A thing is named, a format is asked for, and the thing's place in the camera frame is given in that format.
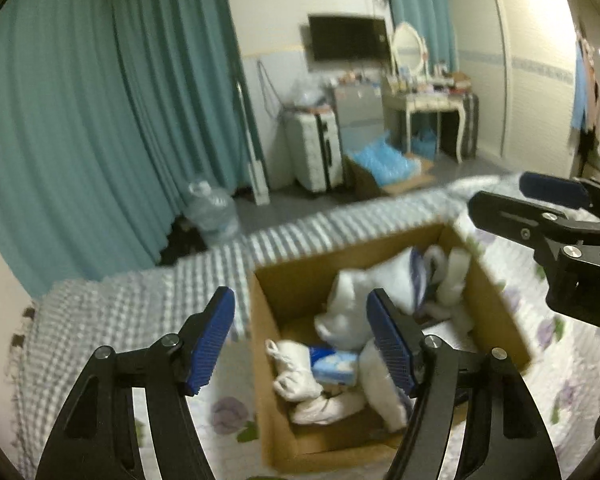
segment black tv screen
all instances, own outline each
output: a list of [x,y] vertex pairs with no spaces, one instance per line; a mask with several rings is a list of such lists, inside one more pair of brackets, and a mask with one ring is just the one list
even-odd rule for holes
[[391,59],[382,18],[314,14],[309,28],[316,61]]

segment large plastic bottle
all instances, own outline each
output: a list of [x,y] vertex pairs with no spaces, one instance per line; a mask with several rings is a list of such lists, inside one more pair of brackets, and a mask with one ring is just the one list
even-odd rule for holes
[[198,228],[207,248],[227,243],[240,235],[234,199],[221,187],[206,180],[189,185],[192,200],[184,215]]

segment open cardboard box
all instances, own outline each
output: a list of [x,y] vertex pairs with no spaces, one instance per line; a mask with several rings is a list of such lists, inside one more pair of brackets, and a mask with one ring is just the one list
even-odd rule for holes
[[[402,435],[375,440],[383,428],[382,419],[368,406],[330,426],[292,424],[287,416],[291,405],[273,391],[276,370],[265,353],[264,341],[288,338],[324,344],[315,333],[313,318],[324,310],[339,270],[366,269],[407,247],[424,251],[431,244],[439,244],[447,253],[453,247],[464,247],[451,227],[431,224],[255,271],[250,282],[253,373],[266,465],[288,474],[356,467],[393,458]],[[475,321],[472,337],[478,348],[489,352],[499,346],[519,369],[526,367],[530,357],[524,339],[498,289],[475,259],[467,275],[464,300]]]
[[419,160],[422,165],[422,172],[418,176],[412,176],[407,180],[394,182],[387,186],[378,186],[374,176],[369,171],[355,163],[352,158],[346,157],[347,173],[351,175],[356,198],[358,200],[370,200],[379,196],[397,196],[419,187],[429,186],[436,181],[435,177],[429,174],[429,171],[433,168],[432,161],[413,153],[405,153],[404,156],[405,158]]

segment teal curtain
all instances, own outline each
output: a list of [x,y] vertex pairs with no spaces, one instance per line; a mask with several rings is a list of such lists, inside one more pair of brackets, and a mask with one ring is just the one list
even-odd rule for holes
[[234,190],[248,160],[226,0],[111,0],[122,72],[165,194],[197,173]]
[[214,20],[217,0],[5,3],[0,252],[33,297],[154,266],[193,174],[246,182]]
[[426,39],[429,62],[456,65],[456,38],[448,0],[390,0],[394,23],[408,22]]

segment suitcase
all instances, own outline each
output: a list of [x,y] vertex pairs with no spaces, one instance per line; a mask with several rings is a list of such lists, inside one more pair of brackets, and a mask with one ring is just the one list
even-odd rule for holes
[[342,154],[333,112],[288,113],[286,142],[298,182],[318,193],[342,184]]
[[[467,93],[462,96],[466,122],[464,124],[464,138],[462,139],[462,158],[475,158],[478,147],[478,117],[480,103],[476,94]],[[456,158],[456,141],[458,140],[457,113],[442,114],[440,126],[440,148],[447,155]]]

